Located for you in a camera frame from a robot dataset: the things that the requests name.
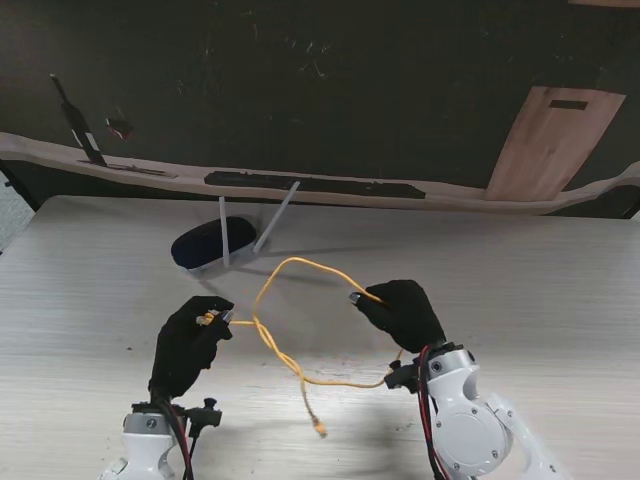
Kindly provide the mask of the right black gloved robot hand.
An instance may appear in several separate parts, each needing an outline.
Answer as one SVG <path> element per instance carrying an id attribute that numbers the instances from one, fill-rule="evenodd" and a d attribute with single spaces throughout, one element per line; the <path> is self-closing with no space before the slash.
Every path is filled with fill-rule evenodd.
<path id="1" fill-rule="evenodd" d="M 354 306 L 404 350 L 420 353 L 446 342 L 446 335 L 424 289 L 414 280 L 391 280 L 366 288 L 378 301 L 353 292 Z"/>

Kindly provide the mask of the left black gloved robot hand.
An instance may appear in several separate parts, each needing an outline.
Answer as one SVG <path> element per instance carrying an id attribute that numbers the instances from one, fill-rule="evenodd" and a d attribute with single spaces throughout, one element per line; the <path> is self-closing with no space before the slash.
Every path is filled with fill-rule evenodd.
<path id="1" fill-rule="evenodd" d="M 151 399 L 183 396 L 217 354 L 217 343 L 230 340 L 225 313 L 234 304 L 219 296 L 193 296 L 162 326 L 148 389 Z"/>

